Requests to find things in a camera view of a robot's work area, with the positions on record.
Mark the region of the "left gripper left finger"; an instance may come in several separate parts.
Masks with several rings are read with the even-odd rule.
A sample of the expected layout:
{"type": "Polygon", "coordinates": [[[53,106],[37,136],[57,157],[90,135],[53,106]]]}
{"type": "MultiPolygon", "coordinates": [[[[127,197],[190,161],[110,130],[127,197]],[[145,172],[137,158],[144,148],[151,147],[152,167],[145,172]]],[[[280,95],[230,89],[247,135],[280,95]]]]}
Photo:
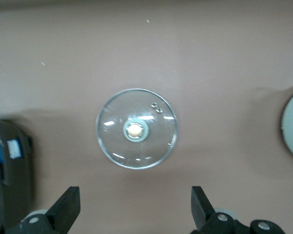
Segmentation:
{"type": "Polygon", "coordinates": [[[21,222],[22,234],[66,234],[81,211],[80,188],[69,187],[46,212],[21,222]]]}

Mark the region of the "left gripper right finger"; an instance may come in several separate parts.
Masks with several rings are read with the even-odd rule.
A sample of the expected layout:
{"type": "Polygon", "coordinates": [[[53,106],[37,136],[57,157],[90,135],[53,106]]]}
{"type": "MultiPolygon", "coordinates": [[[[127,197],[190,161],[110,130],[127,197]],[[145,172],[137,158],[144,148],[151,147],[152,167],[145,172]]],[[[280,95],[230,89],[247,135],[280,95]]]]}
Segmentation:
{"type": "Polygon", "coordinates": [[[224,212],[217,212],[200,186],[191,188],[191,214],[196,225],[193,234],[283,234],[268,220],[256,219],[246,226],[224,212]]]}

